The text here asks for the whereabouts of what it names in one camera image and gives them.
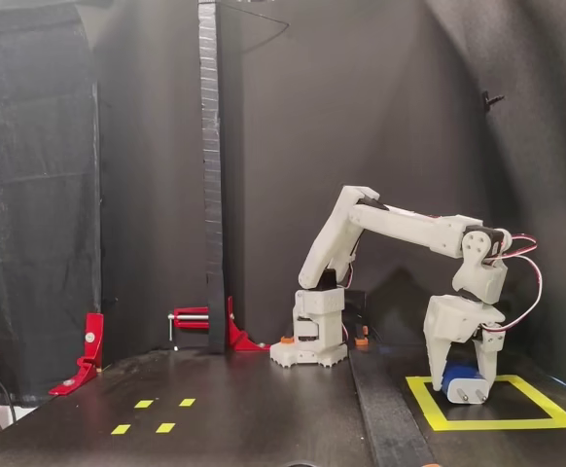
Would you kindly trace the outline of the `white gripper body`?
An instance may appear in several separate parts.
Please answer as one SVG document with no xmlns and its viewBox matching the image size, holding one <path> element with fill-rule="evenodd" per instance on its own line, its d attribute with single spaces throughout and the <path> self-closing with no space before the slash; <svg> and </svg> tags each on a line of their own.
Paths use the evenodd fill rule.
<svg viewBox="0 0 566 467">
<path fill-rule="evenodd" d="M 493 305 L 442 295 L 430 298 L 423 332 L 427 341 L 464 343 L 481 324 L 502 323 L 505 315 Z"/>
</svg>

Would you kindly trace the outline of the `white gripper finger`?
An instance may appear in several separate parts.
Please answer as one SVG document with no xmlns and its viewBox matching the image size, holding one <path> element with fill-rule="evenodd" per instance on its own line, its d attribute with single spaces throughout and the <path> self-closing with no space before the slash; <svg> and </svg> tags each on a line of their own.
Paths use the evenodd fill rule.
<svg viewBox="0 0 566 467">
<path fill-rule="evenodd" d="M 426 340 L 426 348 L 432 387 L 435 391 L 440 391 L 442 389 L 442 378 L 448 353 L 451 348 L 451 341 L 444 339 L 428 339 Z"/>
<path fill-rule="evenodd" d="M 487 381 L 490 389 L 497 375 L 498 353 L 503 349 L 503 334 L 495 332 L 480 332 L 474 338 L 478 362 L 478 372 Z"/>
</svg>

